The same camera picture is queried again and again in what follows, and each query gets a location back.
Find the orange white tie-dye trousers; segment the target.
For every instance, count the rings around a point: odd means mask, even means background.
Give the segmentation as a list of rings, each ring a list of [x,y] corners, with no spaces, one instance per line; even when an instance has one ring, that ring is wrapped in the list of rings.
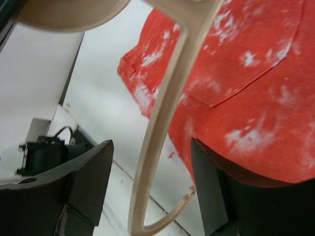
[[[315,3],[226,0],[169,128],[192,173],[190,141],[286,182],[315,176]]]

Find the beige plastic hanger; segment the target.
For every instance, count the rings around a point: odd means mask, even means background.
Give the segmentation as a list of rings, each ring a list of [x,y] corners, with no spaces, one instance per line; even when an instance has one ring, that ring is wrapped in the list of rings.
[[[43,30],[83,31],[105,24],[127,5],[126,0],[28,0],[16,19]],[[169,125],[222,1],[152,0],[150,5],[176,21],[181,34],[161,83],[138,159],[128,214],[128,232],[132,236],[159,233],[177,218],[196,194],[195,187],[189,188],[164,218],[152,225],[144,225],[150,190]]]

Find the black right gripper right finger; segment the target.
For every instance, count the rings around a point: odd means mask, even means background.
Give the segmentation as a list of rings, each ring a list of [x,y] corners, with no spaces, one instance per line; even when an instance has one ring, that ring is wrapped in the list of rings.
[[[199,139],[190,143],[207,236],[312,236],[315,181],[289,183],[254,173]]]

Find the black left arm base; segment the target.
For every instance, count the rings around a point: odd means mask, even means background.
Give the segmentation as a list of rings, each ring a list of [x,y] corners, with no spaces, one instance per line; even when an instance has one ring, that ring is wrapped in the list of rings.
[[[54,136],[38,136],[34,142],[19,145],[22,167],[17,175],[35,176],[72,160],[95,145],[81,132],[70,126],[62,127]]]

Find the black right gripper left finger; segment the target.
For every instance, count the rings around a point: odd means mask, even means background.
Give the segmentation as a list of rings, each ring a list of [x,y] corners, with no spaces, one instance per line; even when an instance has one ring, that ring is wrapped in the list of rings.
[[[2,236],[91,236],[99,225],[113,141],[19,183],[0,187]]]

